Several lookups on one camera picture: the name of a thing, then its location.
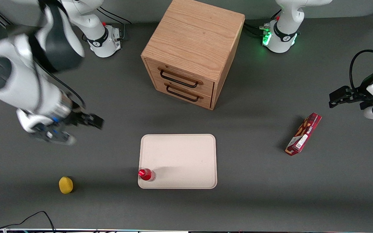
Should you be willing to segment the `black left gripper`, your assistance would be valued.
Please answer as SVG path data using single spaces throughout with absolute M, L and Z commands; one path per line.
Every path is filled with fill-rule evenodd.
M 358 87 L 354 86 L 352 73 L 349 74 L 349 81 L 351 89 L 348 86 L 342 86 L 329 94 L 329 108 L 334 108 L 340 104 L 351 103 L 352 100 L 356 102 L 362 101 L 360 103 L 361 110 L 365 110 L 368 107 L 372 108 L 373 95 L 367 91 L 367 87 L 373 82 L 373 73 L 366 77 Z

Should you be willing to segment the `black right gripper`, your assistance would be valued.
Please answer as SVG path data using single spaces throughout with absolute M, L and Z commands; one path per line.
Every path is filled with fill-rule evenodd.
M 94 114 L 86 114 L 82 111 L 81 108 L 74 108 L 71 110 L 69 115 L 61 120 L 61 125 L 68 126 L 68 125 L 74 125 L 74 126 L 91 126 L 95 127 L 99 130 L 102 130 L 104 126 L 104 119 L 100 118 L 98 115 Z

